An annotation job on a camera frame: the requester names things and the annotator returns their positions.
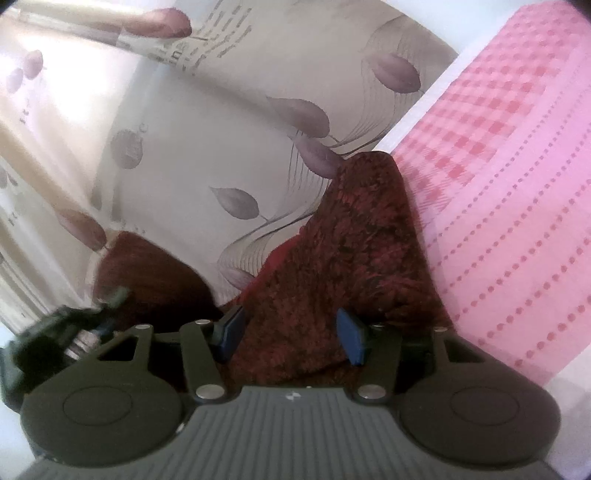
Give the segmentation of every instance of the pink polka dot cloth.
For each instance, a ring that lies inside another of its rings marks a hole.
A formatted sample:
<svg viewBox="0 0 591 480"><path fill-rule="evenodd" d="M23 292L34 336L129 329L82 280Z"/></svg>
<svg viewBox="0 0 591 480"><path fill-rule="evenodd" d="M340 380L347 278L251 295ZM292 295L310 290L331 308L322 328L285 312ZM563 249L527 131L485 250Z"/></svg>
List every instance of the pink polka dot cloth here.
<svg viewBox="0 0 591 480"><path fill-rule="evenodd" d="M392 152L461 335L544 384L591 343L591 26L521 8Z"/></svg>

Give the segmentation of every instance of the purple leaf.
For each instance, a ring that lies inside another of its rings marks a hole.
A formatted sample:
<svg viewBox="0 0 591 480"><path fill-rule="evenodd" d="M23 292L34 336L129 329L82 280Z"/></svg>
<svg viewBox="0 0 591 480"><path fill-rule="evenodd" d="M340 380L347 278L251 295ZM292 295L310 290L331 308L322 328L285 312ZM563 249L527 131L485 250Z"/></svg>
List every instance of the purple leaf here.
<svg viewBox="0 0 591 480"><path fill-rule="evenodd" d="M192 32L191 20L177 8L160 8L124 24L132 35L152 38L184 38Z"/></svg>
<svg viewBox="0 0 591 480"><path fill-rule="evenodd" d="M91 216L70 209L58 210L56 215L60 225L91 250L98 252L107 243L105 231Z"/></svg>
<svg viewBox="0 0 591 480"><path fill-rule="evenodd" d="M398 93L418 92L421 79L408 60L394 53L378 53L367 59L375 77L386 88Z"/></svg>
<svg viewBox="0 0 591 480"><path fill-rule="evenodd" d="M210 188L222 208L234 218L251 220L259 216L258 202L244 190Z"/></svg>
<svg viewBox="0 0 591 480"><path fill-rule="evenodd" d="M25 77L33 80L43 69L43 53L41 50L33 50L27 53L22 61L22 70Z"/></svg>
<svg viewBox="0 0 591 480"><path fill-rule="evenodd" d="M245 272L240 268L234 267L224 267L222 265L218 265L219 271L222 274L228 283L238 290L244 290L248 284L255 279L253 275L249 272Z"/></svg>
<svg viewBox="0 0 591 480"><path fill-rule="evenodd" d="M24 72L22 69L14 69L6 77L6 90L8 93L15 93L22 85Z"/></svg>
<svg viewBox="0 0 591 480"><path fill-rule="evenodd" d="M2 167L0 167L0 189L8 187L8 173Z"/></svg>
<svg viewBox="0 0 591 480"><path fill-rule="evenodd" d="M330 132L329 118L315 103L297 98L268 97L277 114L308 137L324 138Z"/></svg>
<svg viewBox="0 0 591 480"><path fill-rule="evenodd" d="M306 167L324 179L333 179L345 160L315 138L296 137L294 145Z"/></svg>
<svg viewBox="0 0 591 480"><path fill-rule="evenodd" d="M131 170L137 167L144 155L142 138L131 130L119 130L111 139L111 154L120 168Z"/></svg>

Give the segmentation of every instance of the white logo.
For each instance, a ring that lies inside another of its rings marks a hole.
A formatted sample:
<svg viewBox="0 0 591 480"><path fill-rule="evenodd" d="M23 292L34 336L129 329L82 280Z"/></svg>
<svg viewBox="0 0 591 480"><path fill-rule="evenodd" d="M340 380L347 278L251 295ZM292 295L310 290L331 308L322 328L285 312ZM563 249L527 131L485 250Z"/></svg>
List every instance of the white logo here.
<svg viewBox="0 0 591 480"><path fill-rule="evenodd" d="M299 400L301 398L301 395L298 392L290 392L285 397L289 401L295 401Z"/></svg>

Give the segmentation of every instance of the gingham pattern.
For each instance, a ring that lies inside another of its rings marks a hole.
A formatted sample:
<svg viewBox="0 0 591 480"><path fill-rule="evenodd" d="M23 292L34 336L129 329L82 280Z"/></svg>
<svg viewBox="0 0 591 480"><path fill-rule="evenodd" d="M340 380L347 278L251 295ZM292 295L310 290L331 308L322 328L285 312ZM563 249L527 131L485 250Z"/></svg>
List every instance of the gingham pattern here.
<svg viewBox="0 0 591 480"><path fill-rule="evenodd" d="M423 225L493 157L580 41L565 2L521 8L395 150Z"/></svg>
<svg viewBox="0 0 591 480"><path fill-rule="evenodd" d="M591 27L521 8L392 155L459 332L541 384L591 343Z"/></svg>

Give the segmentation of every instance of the ribbed gray surface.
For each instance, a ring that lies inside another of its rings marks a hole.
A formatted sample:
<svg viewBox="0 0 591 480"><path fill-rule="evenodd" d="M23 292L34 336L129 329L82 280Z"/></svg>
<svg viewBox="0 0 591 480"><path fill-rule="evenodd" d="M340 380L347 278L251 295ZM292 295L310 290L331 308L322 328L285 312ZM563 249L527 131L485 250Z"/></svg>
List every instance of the ribbed gray surface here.
<svg viewBox="0 0 591 480"><path fill-rule="evenodd" d="M41 460L20 480L560 480L538 462L476 472L414 446L382 407L340 388L244 388L230 403L199 407L167 446L138 461L82 469Z"/></svg>

